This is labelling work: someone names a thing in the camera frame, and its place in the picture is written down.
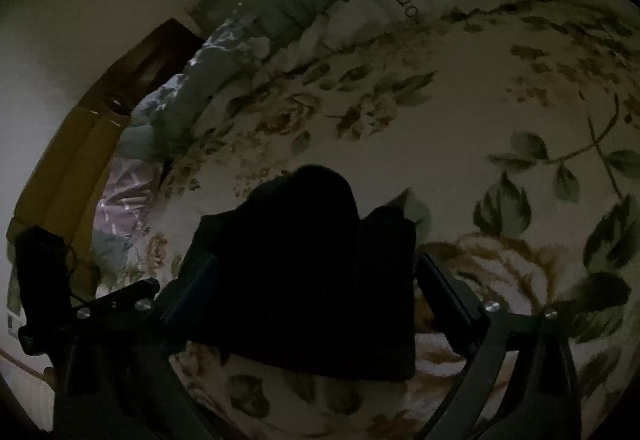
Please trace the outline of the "black pants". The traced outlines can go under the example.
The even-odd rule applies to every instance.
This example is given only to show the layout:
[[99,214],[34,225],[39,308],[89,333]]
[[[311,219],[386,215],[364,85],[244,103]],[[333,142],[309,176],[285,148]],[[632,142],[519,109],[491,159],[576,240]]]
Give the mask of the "black pants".
[[307,165],[201,219],[168,318],[287,372],[396,384],[416,363],[415,251],[400,203],[360,215],[344,177]]

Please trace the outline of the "wooden headboard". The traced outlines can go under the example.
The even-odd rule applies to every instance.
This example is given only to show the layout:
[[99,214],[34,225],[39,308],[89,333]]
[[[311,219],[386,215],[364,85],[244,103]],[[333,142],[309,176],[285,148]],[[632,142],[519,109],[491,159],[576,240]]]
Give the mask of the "wooden headboard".
[[181,72],[203,43],[169,19],[106,69],[66,115],[30,175],[6,231],[9,243],[40,227],[88,255],[96,205],[132,110]]

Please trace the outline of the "purple patterned pillow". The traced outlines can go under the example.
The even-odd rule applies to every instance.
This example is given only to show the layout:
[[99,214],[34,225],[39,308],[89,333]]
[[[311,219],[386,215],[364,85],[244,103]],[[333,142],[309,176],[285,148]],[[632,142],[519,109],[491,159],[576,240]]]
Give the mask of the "purple patterned pillow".
[[157,162],[115,157],[96,205],[93,229],[131,238],[145,223],[162,171],[163,166]]

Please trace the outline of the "floral bed sheet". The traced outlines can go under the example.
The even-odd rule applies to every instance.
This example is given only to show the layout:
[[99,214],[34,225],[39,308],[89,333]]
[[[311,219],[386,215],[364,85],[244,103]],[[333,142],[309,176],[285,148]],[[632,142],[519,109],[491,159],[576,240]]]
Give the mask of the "floral bed sheet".
[[639,9],[629,0],[337,3],[215,90],[99,291],[179,273],[200,219],[320,164],[359,209],[395,202],[422,252],[523,315],[570,321],[582,433],[639,365]]

